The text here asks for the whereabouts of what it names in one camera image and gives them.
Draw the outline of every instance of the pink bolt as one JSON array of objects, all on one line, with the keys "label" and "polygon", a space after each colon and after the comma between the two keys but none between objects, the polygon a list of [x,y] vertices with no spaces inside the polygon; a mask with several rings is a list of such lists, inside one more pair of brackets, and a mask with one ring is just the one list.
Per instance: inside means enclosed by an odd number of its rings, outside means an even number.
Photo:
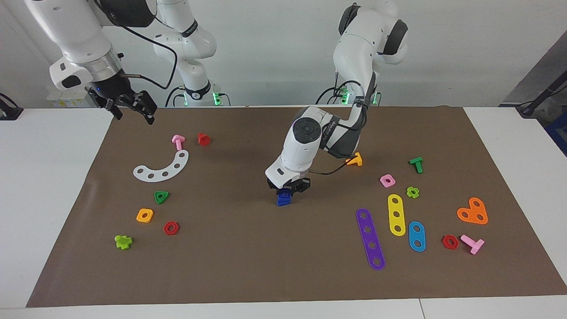
[{"label": "pink bolt", "polygon": [[462,235],[461,240],[471,247],[471,254],[476,255],[478,250],[484,245],[484,240],[474,241],[467,235]]},{"label": "pink bolt", "polygon": [[184,141],[185,141],[185,137],[181,135],[174,135],[174,137],[171,139],[171,142],[175,143],[175,147],[177,147],[177,150],[182,150],[181,143]]}]

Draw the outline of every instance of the black cable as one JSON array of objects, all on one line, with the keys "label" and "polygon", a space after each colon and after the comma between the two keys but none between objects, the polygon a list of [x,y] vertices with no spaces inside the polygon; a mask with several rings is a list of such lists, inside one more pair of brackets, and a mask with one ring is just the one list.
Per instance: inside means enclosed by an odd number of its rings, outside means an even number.
[{"label": "black cable", "polygon": [[157,16],[155,16],[154,19],[155,19],[157,22],[163,24],[164,26],[166,26],[166,27],[168,27],[168,28],[170,28],[170,29],[173,29],[172,27],[168,26],[167,24],[163,23],[163,21],[161,21],[160,19],[158,19]]},{"label": "black cable", "polygon": [[309,173],[313,173],[313,174],[317,174],[317,175],[325,175],[325,176],[326,176],[326,175],[331,175],[331,174],[334,174],[334,173],[338,172],[338,171],[339,171],[340,169],[342,169],[343,167],[345,167],[345,166],[346,166],[350,161],[352,161],[353,159],[355,159],[355,158],[352,157],[352,158],[348,159],[348,160],[345,161],[341,166],[339,166],[337,169],[332,170],[332,171],[327,172],[327,173],[323,173],[323,172],[321,172],[321,171],[316,171],[316,170],[309,170],[308,172],[309,172]]},{"label": "black cable", "polygon": [[114,24],[115,26],[121,27],[121,28],[123,28],[124,30],[126,30],[126,31],[132,33],[133,35],[136,35],[136,36],[138,36],[138,37],[140,37],[140,38],[142,38],[142,39],[144,39],[144,40],[146,40],[146,41],[148,41],[148,42],[151,42],[151,43],[153,43],[153,44],[155,44],[155,45],[158,45],[158,46],[160,46],[160,47],[162,47],[162,48],[168,49],[169,51],[171,51],[171,52],[174,54],[174,57],[175,57],[175,59],[174,59],[174,66],[173,66],[173,69],[171,70],[170,80],[167,82],[167,84],[166,84],[165,86],[160,85],[159,83],[155,82],[154,80],[152,80],[152,79],[150,79],[150,78],[147,78],[147,77],[145,77],[145,76],[139,74],[139,78],[140,78],[140,79],[144,79],[144,80],[146,80],[146,81],[149,81],[150,83],[152,83],[152,84],[154,84],[154,85],[160,87],[161,89],[167,90],[167,89],[169,88],[170,84],[171,84],[171,81],[173,81],[173,79],[174,79],[175,69],[177,68],[177,53],[175,52],[175,50],[173,50],[172,48],[168,47],[167,45],[164,45],[164,44],[161,44],[161,43],[156,42],[156,41],[154,41],[154,40],[151,40],[150,38],[141,35],[140,33],[138,33],[138,32],[136,32],[136,31],[130,29],[130,28],[127,27],[127,26],[123,26],[123,25],[119,24],[119,23],[116,21],[116,19],[112,17],[112,15],[109,15],[108,13],[106,13],[106,11],[104,11],[104,9],[102,8],[102,6],[100,5],[99,0],[93,0],[93,2],[94,2],[94,3],[96,4],[96,6],[100,9],[100,11],[102,11],[104,14],[106,14],[106,16],[108,17],[108,20],[110,20],[110,22],[112,22],[112,24]]},{"label": "black cable", "polygon": [[229,106],[232,106],[232,104],[230,103],[230,96],[226,93],[219,93],[218,96],[226,96],[226,98],[229,100]]},{"label": "black cable", "polygon": [[[566,87],[567,87],[567,84],[566,84],[564,87],[560,88],[559,90],[557,90],[557,91],[553,92],[552,94],[550,94],[547,98],[550,98],[550,97],[556,95],[557,93],[559,93],[559,92],[565,90]],[[531,101],[528,101],[528,102],[524,102],[524,103],[517,104],[516,107],[522,106],[522,105],[524,105],[524,104],[532,103],[533,101],[535,101],[535,100],[531,100]]]},{"label": "black cable", "polygon": [[183,95],[183,94],[177,94],[177,95],[175,95],[175,97],[174,97],[174,107],[175,107],[175,99],[178,98],[178,97],[185,98],[185,95]]},{"label": "black cable", "polygon": [[315,104],[319,104],[319,101],[321,100],[321,98],[323,97],[323,95],[325,95],[328,91],[332,91],[332,90],[334,90],[334,89],[335,89],[334,87],[330,87],[330,88],[324,90],[323,93],[321,93],[321,95],[319,96],[319,98],[317,98],[317,101],[315,102]]},{"label": "black cable", "polygon": [[4,93],[0,93],[0,96],[5,98],[8,102],[12,103],[15,107],[19,108],[19,106],[16,104],[16,102],[14,102],[14,100],[12,100],[10,97],[8,97],[6,94]]},{"label": "black cable", "polygon": [[172,95],[174,94],[174,92],[177,91],[177,90],[182,90],[182,89],[181,89],[180,87],[176,87],[176,88],[174,88],[173,90],[171,90],[170,94],[167,96],[165,107],[167,107],[167,105],[168,105],[169,102],[170,102],[171,96],[172,96]]}]

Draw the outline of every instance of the white arc piece with holes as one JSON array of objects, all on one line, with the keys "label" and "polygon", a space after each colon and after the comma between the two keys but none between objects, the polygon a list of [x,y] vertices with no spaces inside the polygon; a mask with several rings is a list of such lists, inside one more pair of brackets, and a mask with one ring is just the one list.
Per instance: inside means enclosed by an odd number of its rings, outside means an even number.
[{"label": "white arc piece with holes", "polygon": [[134,169],[134,176],[143,182],[149,183],[166,181],[181,172],[185,164],[187,164],[187,160],[189,160],[189,152],[182,149],[175,153],[174,161],[166,168],[151,170],[146,165],[140,165]]}]

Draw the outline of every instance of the green triangular nut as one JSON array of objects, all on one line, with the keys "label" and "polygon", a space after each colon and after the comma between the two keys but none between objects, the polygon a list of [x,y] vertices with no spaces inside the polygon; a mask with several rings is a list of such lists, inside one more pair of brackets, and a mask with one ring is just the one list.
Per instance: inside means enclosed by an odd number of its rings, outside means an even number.
[{"label": "green triangular nut", "polygon": [[163,202],[165,202],[169,196],[170,196],[169,192],[157,191],[154,193],[155,202],[158,204],[162,204]]}]

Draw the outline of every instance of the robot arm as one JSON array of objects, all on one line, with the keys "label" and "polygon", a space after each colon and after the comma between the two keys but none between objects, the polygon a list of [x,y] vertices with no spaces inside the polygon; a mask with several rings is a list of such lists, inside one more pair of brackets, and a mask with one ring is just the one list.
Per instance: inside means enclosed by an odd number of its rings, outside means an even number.
[{"label": "robot arm", "polygon": [[345,10],[333,62],[356,95],[349,118],[340,119],[315,106],[302,109],[291,124],[281,155],[266,169],[270,188],[277,192],[288,188],[292,193],[309,188],[306,175],[319,148],[336,158],[352,158],[376,89],[377,62],[398,64],[403,60],[406,32],[391,1],[380,1],[373,10],[361,9],[356,3]]},{"label": "robot arm", "polygon": [[[163,23],[172,30],[156,35],[155,41],[175,50],[179,61],[177,71],[181,75],[185,99],[192,105],[210,104],[214,97],[214,85],[207,77],[205,67],[197,59],[208,58],[217,51],[217,42],[193,17],[188,1],[158,0],[158,10]],[[154,44],[155,53],[174,63],[170,51]]]},{"label": "robot arm", "polygon": [[[120,14],[116,15],[118,9],[128,9],[121,13],[128,12],[131,20],[127,22],[131,26],[147,26],[153,20],[145,1],[103,0],[101,3],[113,9],[112,13],[118,18],[121,17]],[[88,2],[26,0],[26,5],[63,53],[63,57],[49,68],[58,89],[90,84],[92,88],[89,94],[99,107],[111,111],[117,119],[122,117],[118,106],[125,106],[141,113],[149,124],[153,123],[156,104],[146,91],[136,93],[132,90],[129,80],[124,77],[119,57],[102,33],[99,20]]]}]

